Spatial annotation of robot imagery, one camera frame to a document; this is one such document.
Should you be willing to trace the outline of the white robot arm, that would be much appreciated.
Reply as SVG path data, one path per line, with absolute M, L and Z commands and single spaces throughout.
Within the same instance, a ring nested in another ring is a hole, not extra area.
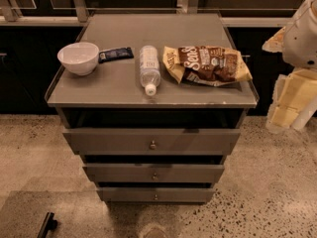
M 317 0 L 305 0 L 263 50 L 282 53 L 294 67 L 288 76 L 278 77 L 265 125 L 271 133 L 301 130 L 317 109 Z

